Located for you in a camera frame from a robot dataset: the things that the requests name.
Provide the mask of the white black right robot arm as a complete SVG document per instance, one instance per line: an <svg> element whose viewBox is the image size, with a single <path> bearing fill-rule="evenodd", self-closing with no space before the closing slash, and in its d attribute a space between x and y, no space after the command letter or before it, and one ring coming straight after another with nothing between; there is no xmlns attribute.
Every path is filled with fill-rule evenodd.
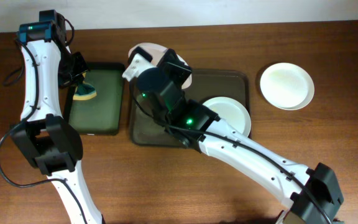
<svg viewBox="0 0 358 224"><path fill-rule="evenodd" d="M270 192L284 207L277 223L336 223L344 202L334 171L315 169L261 146L198 101L186 99L182 85L192 73L173 49L158 62L138 45L123 73L147 102L147 116L185 147L223 161Z"/></svg>

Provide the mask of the yellow green sponge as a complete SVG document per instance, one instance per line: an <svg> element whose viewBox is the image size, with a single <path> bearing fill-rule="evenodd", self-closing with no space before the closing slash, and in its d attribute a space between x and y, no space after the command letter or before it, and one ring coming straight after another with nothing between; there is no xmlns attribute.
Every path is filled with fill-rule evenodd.
<svg viewBox="0 0 358 224"><path fill-rule="evenodd" d="M97 96L96 89L93 85L85 82L86 73L82 74L79 82L76 84L73 100L87 101Z"/></svg>

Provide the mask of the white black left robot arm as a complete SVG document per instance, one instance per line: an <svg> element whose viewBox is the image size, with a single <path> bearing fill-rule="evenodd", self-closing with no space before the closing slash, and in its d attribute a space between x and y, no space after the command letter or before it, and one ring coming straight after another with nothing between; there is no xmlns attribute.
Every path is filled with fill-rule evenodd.
<svg viewBox="0 0 358 224"><path fill-rule="evenodd" d="M20 123L9 133L28 163L56 188L72 223L104 223L83 176L83 145L63 118L58 91L83 80L88 67L71 53L64 24L22 24L17 41L24 58L25 103Z"/></svg>

